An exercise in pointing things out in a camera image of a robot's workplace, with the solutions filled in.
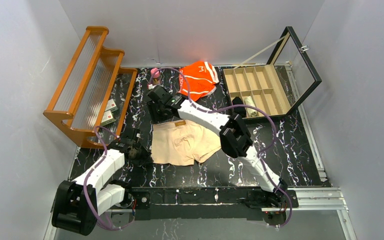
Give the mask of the beige boxer underwear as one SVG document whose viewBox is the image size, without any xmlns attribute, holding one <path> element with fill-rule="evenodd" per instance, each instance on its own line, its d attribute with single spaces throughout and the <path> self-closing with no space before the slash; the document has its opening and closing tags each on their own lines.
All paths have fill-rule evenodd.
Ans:
<svg viewBox="0 0 384 240">
<path fill-rule="evenodd" d="M 221 149 L 219 136 L 190 120 L 152 126 L 151 158 L 155 164 L 191 166 Z"/>
</svg>

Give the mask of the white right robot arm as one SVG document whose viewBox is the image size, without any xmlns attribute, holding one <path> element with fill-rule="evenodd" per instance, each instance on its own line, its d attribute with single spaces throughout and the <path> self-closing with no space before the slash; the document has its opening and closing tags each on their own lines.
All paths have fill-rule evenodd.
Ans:
<svg viewBox="0 0 384 240">
<path fill-rule="evenodd" d="M 223 114 L 221 109 L 205 108 L 180 93 L 170 94 L 161 85 L 149 90 L 147 96 L 150 98 L 152 120 L 162 121 L 176 116 L 207 128 L 219 136 L 223 152 L 246 166 L 263 191 L 279 196 L 286 193 L 288 185 L 260 158 L 248 127 L 239 114 L 228 115 Z"/>
</svg>

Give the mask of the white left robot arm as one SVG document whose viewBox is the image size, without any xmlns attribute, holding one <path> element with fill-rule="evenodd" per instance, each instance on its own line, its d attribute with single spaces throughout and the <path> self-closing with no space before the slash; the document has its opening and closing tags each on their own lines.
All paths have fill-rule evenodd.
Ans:
<svg viewBox="0 0 384 240">
<path fill-rule="evenodd" d="M 130 161 L 138 165 L 152 162 L 151 153 L 141 144 L 141 131 L 129 128 L 103 144 L 103 154 L 84 173 L 74 180 L 62 181 L 55 194 L 51 224 L 83 236 L 99 226 L 108 231 L 121 231 L 110 219 L 102 217 L 111 207 L 135 203 L 128 184 L 111 177 Z"/>
</svg>

